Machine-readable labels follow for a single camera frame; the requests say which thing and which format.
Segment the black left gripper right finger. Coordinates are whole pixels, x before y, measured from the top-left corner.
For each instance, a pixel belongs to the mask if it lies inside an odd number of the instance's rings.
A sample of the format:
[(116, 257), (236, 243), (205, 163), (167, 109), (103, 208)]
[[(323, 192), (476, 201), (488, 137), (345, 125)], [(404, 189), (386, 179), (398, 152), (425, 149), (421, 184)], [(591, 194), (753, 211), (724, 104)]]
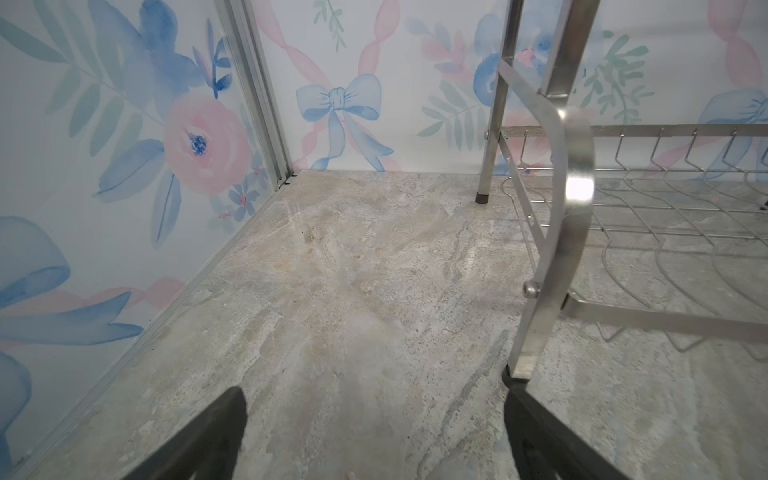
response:
[(526, 391), (526, 380), (502, 370), (508, 388), (503, 418), (521, 479), (624, 479), (626, 475)]

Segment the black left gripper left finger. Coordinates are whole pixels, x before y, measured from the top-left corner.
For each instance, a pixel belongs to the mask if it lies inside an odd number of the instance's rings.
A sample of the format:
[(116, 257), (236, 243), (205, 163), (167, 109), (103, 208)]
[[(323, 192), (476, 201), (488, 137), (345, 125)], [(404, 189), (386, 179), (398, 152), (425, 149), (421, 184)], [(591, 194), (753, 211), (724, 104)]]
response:
[(126, 478), (231, 479), (247, 421), (244, 392), (230, 387)]

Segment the stainless steel dish rack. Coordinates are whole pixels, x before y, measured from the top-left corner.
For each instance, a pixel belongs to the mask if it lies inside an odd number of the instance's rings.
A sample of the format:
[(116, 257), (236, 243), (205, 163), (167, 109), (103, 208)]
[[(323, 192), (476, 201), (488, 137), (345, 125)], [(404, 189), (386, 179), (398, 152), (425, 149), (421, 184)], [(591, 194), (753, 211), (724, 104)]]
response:
[(594, 139), (607, 136), (608, 130), (591, 126), (586, 114), (568, 105), (567, 100), (598, 7), (596, 1), (563, 3), (554, 34), (553, 54), (539, 89), (534, 89), (513, 65), (524, 4), (511, 1), (506, 8), (497, 86), (476, 202), (485, 204), (489, 199), (497, 156), (511, 156), (507, 138), (512, 130), (502, 124), (510, 92), (515, 93), (537, 121), (532, 127), (522, 127), (524, 137), (544, 135), (550, 143), (553, 162), (553, 194), (547, 203), (550, 208), (547, 225), (541, 225), (535, 217), (520, 168), (510, 168), (509, 179), (514, 184), (539, 259), (533, 278), (523, 285), (526, 304), (502, 373), (508, 385), (532, 378), (555, 322), (561, 316), (619, 329), (659, 330), (751, 343), (767, 340), (765, 323), (728, 319), (720, 314), (701, 316), (594, 303), (573, 291), (573, 280), (582, 261), (591, 223), (596, 218)]

